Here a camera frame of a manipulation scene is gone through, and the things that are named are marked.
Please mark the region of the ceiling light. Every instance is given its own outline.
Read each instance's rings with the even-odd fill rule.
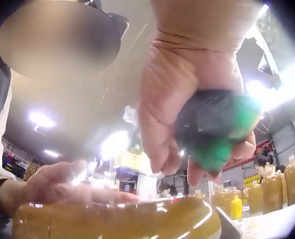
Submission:
[[[58,156],[59,156],[57,153],[52,152],[50,150],[45,150],[45,153],[48,155],[51,155],[52,157],[55,157],[55,158],[58,158]]]
[[[54,126],[54,123],[51,119],[49,119],[47,116],[45,116],[39,112],[31,113],[29,115],[29,119],[39,126],[43,126],[43,127],[53,127]]]
[[[262,17],[266,11],[268,10],[269,6],[267,4],[263,5],[263,7],[260,9],[258,13],[258,18]]]
[[[108,137],[101,145],[101,156],[103,161],[110,160],[125,150],[129,144],[128,132],[118,131]]]

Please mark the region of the woman's hair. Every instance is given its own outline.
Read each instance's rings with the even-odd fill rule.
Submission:
[[[274,163],[274,159],[270,154],[267,154],[266,156],[265,155],[259,156],[255,162],[255,165],[260,167],[265,167],[266,163],[269,163],[270,165]]]
[[[169,185],[168,183],[166,182],[162,182],[160,185],[159,185],[159,191],[162,192],[164,190],[170,190],[170,195],[171,196],[177,196],[178,195],[178,192],[175,188],[174,185]]]
[[[161,184],[159,185],[159,191],[162,192],[167,189],[170,189],[170,185],[166,182],[161,182]]]

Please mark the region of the wrist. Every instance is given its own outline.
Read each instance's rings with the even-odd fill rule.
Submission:
[[[22,204],[28,203],[25,192],[25,182],[12,179],[6,180],[0,187],[0,207],[9,217],[12,217]]]
[[[173,47],[210,49],[235,53],[250,27],[256,22],[262,4],[255,0],[151,0],[164,41]]]

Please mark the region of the green object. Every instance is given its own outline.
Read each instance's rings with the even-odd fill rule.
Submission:
[[[179,147],[206,172],[219,172],[232,148],[259,121],[262,107],[252,97],[230,91],[198,91],[176,120]]]

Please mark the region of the ceiling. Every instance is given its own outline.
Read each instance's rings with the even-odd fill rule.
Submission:
[[[122,116],[127,105],[136,105],[140,73],[154,29],[153,14],[149,0],[102,0],[102,9],[125,16],[129,27],[117,58],[95,78],[37,81],[12,71],[13,96],[5,138],[47,164],[94,157],[106,137],[130,128]],[[254,39],[244,42],[237,54],[244,83],[272,81],[274,76],[257,69],[262,54]],[[35,125],[29,114],[34,111],[56,124],[39,128],[46,136],[32,130]],[[278,107],[271,114],[270,132],[274,132],[295,118],[295,103]],[[266,139],[266,134],[255,132],[257,142]],[[44,153],[45,149],[62,157],[54,159]]]

